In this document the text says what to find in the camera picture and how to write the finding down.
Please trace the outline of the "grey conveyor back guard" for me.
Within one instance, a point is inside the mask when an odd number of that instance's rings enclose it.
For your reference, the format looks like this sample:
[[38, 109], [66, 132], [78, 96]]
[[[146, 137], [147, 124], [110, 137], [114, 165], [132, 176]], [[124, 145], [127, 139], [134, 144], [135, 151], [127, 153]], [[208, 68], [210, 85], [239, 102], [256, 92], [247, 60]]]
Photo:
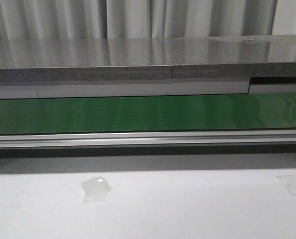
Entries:
[[296, 93], [296, 77], [0, 83], [0, 99]]

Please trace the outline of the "green conveyor belt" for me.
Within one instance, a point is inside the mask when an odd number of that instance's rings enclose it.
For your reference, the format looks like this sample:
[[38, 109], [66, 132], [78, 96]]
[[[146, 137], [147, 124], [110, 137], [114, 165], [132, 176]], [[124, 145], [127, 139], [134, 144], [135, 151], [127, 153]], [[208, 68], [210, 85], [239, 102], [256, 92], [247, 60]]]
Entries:
[[296, 128], [296, 93], [0, 100], [0, 135]]

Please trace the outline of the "clear tape patch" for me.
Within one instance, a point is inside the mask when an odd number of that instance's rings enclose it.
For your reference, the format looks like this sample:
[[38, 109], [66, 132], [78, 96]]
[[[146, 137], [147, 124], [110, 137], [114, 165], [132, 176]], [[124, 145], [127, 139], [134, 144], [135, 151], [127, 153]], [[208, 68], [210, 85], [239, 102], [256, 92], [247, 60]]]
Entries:
[[292, 196], [296, 196], [296, 176], [295, 175], [279, 175], [276, 178]]
[[112, 187], [102, 176], [82, 182], [81, 188], [84, 191], [84, 204], [105, 202], [107, 194], [112, 191]]

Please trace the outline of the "clear tape patch right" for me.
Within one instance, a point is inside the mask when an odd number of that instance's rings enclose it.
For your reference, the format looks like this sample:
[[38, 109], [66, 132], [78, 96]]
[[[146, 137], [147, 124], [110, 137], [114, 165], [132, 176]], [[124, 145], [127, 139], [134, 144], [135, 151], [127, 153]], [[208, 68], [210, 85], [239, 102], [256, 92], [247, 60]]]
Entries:
[[296, 196], [296, 176], [295, 175], [279, 175], [276, 178], [292, 196]]

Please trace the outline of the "clear tape patch left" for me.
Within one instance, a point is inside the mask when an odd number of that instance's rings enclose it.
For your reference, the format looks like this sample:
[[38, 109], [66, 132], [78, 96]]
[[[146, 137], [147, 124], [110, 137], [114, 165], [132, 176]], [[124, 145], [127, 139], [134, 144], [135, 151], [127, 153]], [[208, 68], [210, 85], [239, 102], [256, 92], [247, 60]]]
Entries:
[[81, 188], [84, 191], [84, 204], [105, 202], [107, 194], [112, 191], [112, 187], [102, 176], [82, 182]]

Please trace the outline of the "aluminium conveyor front rail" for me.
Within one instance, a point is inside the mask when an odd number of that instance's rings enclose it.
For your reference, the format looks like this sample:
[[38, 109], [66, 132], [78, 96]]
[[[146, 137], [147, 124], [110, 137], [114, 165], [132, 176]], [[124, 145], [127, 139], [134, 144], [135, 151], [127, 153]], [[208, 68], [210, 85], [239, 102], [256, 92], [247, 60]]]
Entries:
[[0, 135], [0, 149], [287, 142], [296, 142], [296, 129]]

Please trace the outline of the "white pleated curtain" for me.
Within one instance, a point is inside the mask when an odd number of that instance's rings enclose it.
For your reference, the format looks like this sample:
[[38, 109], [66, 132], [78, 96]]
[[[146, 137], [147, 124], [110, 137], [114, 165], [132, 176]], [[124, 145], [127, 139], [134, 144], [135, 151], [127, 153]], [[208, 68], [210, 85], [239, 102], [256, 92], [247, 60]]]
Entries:
[[296, 35], [296, 0], [0, 0], [0, 40]]

